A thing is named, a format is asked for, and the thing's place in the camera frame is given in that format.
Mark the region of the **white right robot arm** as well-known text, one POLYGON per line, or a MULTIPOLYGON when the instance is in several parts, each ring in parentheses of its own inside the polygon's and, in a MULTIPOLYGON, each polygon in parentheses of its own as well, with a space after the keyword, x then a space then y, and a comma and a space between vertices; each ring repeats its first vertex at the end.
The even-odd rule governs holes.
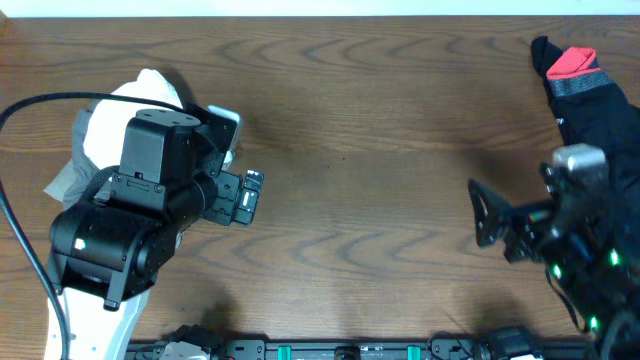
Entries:
POLYGON ((503 242, 508 262, 544 265, 574 325, 594 338, 589 358, 637 358, 639 273, 613 236, 598 231, 610 194, 576 180, 550 180, 547 186, 550 199, 514 207, 470 180, 477 244, 503 242))

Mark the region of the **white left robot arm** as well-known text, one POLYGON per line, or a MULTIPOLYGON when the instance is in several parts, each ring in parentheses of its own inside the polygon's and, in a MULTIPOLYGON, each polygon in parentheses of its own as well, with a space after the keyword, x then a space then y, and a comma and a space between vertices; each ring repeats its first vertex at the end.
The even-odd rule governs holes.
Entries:
POLYGON ((191 169, 149 172, 105 168, 52 223, 47 273, 56 291, 46 355, 121 359, 160 268, 183 233, 204 219, 223 226, 253 221, 264 184, 245 176, 191 169))

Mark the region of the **white printed t-shirt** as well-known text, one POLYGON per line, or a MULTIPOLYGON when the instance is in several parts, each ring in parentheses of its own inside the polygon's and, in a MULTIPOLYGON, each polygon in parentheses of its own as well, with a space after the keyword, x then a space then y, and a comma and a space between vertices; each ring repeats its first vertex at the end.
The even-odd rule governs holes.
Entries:
MULTIPOLYGON (((179 108, 186 105, 177 89, 154 69, 141 70, 135 81, 121 85, 112 94, 160 101, 179 108)), ((80 111, 74 122, 74 150, 78 150, 98 170, 119 165, 128 122, 139 110, 159 108, 112 100, 94 102, 80 111)))

